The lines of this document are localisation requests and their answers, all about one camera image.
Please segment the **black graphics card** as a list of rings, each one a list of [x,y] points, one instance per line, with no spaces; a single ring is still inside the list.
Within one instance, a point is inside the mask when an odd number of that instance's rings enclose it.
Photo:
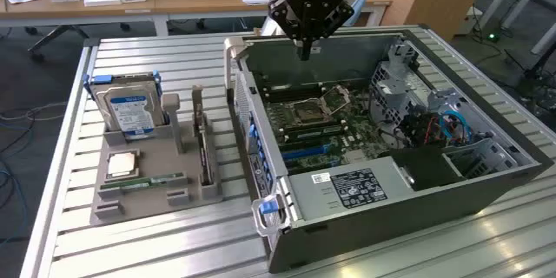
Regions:
[[[202,110],[202,87],[194,85],[192,89],[193,102],[193,135],[197,139],[202,173],[200,181],[202,186],[213,184],[213,169],[210,164],[210,152],[208,151],[208,135],[210,134],[209,119]]]

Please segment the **metal socket cover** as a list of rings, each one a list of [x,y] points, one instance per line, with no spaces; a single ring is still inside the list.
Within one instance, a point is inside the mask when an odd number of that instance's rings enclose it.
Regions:
[[[336,85],[321,97],[320,104],[326,114],[336,114],[350,103],[350,93],[348,89]]]

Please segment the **tall metal disk bay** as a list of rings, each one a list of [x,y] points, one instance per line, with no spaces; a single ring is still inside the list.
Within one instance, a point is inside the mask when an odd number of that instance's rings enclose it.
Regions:
[[[370,76],[370,119],[396,135],[408,134],[414,129],[437,92],[420,72],[418,56],[410,42],[398,40],[388,49],[388,59],[378,62]]]

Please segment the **white electrical box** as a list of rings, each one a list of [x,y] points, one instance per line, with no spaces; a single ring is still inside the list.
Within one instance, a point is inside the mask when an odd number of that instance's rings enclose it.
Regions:
[[[474,6],[470,6],[465,14],[464,20],[460,24],[460,28],[456,35],[466,35],[472,32],[476,24],[480,21],[481,15],[482,11]]]

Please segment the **CPU socket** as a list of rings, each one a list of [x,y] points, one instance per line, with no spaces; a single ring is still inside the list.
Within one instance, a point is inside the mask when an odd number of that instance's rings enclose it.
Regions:
[[[296,102],[292,105],[293,115],[301,124],[309,124],[316,122],[325,122],[329,120],[329,116],[324,112],[317,98],[310,98]]]

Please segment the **green motherboard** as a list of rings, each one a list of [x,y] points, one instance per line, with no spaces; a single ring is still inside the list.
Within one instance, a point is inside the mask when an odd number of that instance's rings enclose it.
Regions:
[[[301,124],[293,115],[292,105],[302,100],[320,97],[336,86],[344,86],[350,93],[350,103],[333,115],[329,120]],[[272,86],[262,88],[262,105],[273,136],[276,138],[280,155],[282,152],[328,145],[326,154],[308,156],[293,160],[282,160],[289,174],[301,174],[309,171],[346,165],[344,153],[361,149],[369,160],[388,151],[394,144],[382,139],[378,125],[369,118],[368,112],[369,92],[364,85],[350,82],[332,84],[317,83],[313,86],[292,87]],[[286,142],[284,132],[293,128],[309,128],[330,124],[341,124],[345,131],[341,135],[320,137],[309,140]]]

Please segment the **blue expansion slot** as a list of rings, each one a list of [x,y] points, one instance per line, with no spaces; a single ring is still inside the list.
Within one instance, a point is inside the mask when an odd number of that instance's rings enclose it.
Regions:
[[[304,149],[300,149],[300,150],[282,152],[281,157],[282,157],[284,160],[293,160],[293,159],[304,158],[304,157],[308,157],[308,156],[316,156],[316,155],[326,154],[328,151],[329,151],[329,146],[328,145],[320,145],[320,146],[313,146],[310,148],[304,148]]]

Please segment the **silver chipset heatsink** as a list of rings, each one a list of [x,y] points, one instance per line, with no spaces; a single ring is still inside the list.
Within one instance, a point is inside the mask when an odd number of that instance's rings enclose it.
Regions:
[[[348,164],[360,163],[369,160],[361,149],[346,151],[346,153],[344,153],[344,159]]]

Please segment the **hard disk with blue rails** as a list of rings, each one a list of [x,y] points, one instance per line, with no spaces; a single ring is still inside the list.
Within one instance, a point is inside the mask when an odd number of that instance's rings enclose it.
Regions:
[[[82,76],[84,89],[96,102],[109,132],[121,132],[128,140],[145,139],[156,127],[166,124],[160,83],[157,71]]]

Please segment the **black chair base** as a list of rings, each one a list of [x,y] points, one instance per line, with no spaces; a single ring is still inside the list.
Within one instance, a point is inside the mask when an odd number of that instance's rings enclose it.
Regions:
[[[41,37],[41,39],[29,47],[28,54],[29,58],[33,62],[41,63],[44,61],[44,55],[38,52],[38,50],[56,38],[58,38],[65,32],[73,31],[82,39],[89,39],[88,34],[81,29],[81,26],[90,26],[94,24],[84,24],[84,25],[58,25],[54,29]],[[118,24],[120,29],[124,32],[129,32],[130,26],[128,23]],[[25,33],[28,35],[37,35],[38,31],[36,27],[24,27]]]

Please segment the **grey power supply unit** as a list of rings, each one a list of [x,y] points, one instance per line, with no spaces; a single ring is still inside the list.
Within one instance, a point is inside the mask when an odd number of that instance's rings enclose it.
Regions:
[[[296,174],[288,182],[305,221],[374,208],[413,194],[390,157]]]

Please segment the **silver CPU chip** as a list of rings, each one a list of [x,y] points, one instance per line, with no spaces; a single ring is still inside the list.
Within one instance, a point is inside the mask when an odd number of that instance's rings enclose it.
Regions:
[[[136,168],[134,153],[125,152],[110,155],[108,159],[106,177],[116,178],[129,175]]]

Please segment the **green RAM stick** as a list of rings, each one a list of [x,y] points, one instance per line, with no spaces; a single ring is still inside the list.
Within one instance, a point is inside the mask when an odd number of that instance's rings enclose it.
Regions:
[[[100,190],[120,188],[121,190],[140,190],[154,188],[162,185],[169,185],[172,182],[181,184],[186,181],[186,176],[182,173],[165,174],[154,177],[133,178],[102,184]]]

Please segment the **dark grey PC case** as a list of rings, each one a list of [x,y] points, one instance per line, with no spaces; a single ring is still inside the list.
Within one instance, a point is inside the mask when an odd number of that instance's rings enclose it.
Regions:
[[[374,208],[305,221],[293,204],[285,164],[262,105],[262,88],[350,82],[369,92],[388,49],[406,40],[420,72],[437,89],[408,134],[380,126],[390,157],[413,194]],[[284,36],[233,36],[224,42],[225,87],[254,228],[268,269],[280,273],[480,212],[554,160],[500,111],[509,102],[496,84],[449,44],[421,27],[373,27],[318,40],[301,61]],[[276,201],[280,210],[260,214]]]

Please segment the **grey parts rack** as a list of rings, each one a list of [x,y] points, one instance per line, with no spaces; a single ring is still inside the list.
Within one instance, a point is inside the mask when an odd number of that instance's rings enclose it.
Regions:
[[[90,224],[93,225],[118,223],[205,206],[222,200],[210,119],[208,118],[210,127],[208,151],[210,152],[213,184],[202,186],[200,149],[193,135],[193,114],[190,120],[182,122],[177,120],[177,94],[162,95],[161,102],[169,122],[154,128],[150,137],[128,140],[121,132],[104,132],[90,209]],[[110,155],[125,152],[136,155],[134,171],[126,176],[108,178],[108,159]],[[102,184],[173,173],[182,173],[186,181],[181,184],[172,182],[169,185],[140,190],[121,190],[120,188],[100,190]]]

